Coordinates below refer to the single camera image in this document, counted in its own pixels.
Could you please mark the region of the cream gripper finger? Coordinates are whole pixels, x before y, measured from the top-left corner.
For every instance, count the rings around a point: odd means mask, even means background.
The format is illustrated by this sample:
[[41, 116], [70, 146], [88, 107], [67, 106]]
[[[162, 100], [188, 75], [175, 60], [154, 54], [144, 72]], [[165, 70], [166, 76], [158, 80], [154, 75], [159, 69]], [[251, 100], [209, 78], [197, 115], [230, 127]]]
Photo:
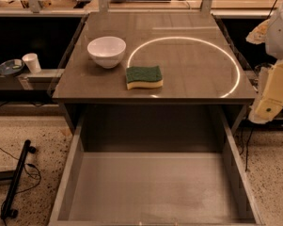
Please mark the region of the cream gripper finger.
[[259, 25], [257, 25], [245, 38], [247, 42], [250, 42], [252, 44], [262, 44], [265, 42], [267, 30], [268, 30], [268, 24], [270, 20], [267, 19], [263, 22], [261, 22]]
[[259, 72], [258, 95], [248, 119], [256, 124], [272, 121], [283, 109], [283, 60]]

